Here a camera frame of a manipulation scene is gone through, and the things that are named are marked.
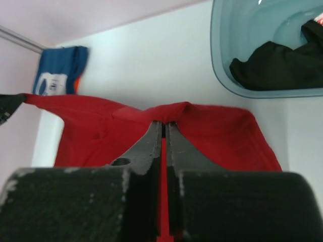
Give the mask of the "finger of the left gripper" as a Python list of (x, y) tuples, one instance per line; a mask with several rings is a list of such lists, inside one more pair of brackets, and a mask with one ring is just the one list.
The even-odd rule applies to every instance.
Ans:
[(24, 94), (6, 95), (1, 94), (1, 125), (3, 125), (27, 99)]

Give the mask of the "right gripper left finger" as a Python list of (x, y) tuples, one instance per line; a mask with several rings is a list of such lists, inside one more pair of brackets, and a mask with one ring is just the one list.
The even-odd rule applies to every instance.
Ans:
[(21, 168), (1, 193), (1, 241), (156, 241), (163, 126), (110, 165)]

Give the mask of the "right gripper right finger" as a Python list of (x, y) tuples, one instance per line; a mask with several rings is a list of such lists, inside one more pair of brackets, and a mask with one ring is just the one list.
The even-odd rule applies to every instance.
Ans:
[(165, 127), (170, 234), (175, 241), (322, 241), (306, 179), (292, 172), (229, 171)]

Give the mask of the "red t shirt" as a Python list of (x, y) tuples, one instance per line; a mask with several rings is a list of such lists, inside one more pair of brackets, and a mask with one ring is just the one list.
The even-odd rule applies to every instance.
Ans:
[(64, 121), (55, 166), (103, 166), (125, 153), (152, 121), (175, 122), (212, 162), (230, 170), (280, 171), (253, 114), (245, 109), (180, 102), (139, 110), (81, 95), (27, 95), (26, 103)]

